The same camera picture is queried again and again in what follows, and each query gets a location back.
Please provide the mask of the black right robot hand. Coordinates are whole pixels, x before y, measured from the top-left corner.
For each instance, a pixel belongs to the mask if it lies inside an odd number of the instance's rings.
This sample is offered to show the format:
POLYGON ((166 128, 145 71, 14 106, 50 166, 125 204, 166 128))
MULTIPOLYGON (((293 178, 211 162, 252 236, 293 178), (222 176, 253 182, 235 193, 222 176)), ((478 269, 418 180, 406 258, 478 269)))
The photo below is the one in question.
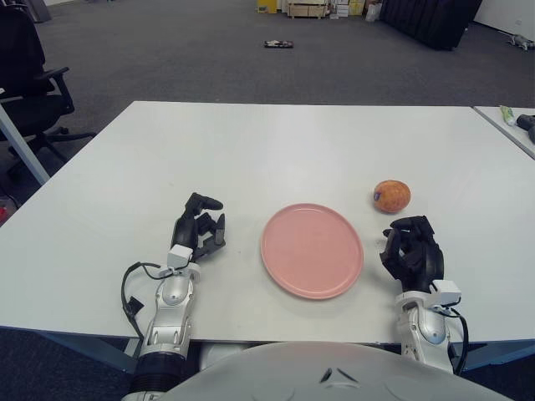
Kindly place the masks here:
POLYGON ((401 218, 383 230, 386 245, 380 260, 400 281, 402 292, 430 293, 432 282, 444 279, 444 257, 434 234, 426 216, 401 218))

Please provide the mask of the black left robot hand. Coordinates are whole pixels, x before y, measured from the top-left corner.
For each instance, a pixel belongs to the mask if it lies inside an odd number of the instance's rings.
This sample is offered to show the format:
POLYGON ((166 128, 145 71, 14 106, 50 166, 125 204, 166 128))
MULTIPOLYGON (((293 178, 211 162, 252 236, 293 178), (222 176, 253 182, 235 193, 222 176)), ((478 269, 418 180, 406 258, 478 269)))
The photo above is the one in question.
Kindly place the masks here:
POLYGON ((220 211, 223 204, 208 196, 193 192, 185 204, 185 211, 177 219, 171 237, 171 247, 184 246, 192 250, 191 261, 222 249, 225 245, 225 214, 215 221, 205 210, 220 211))

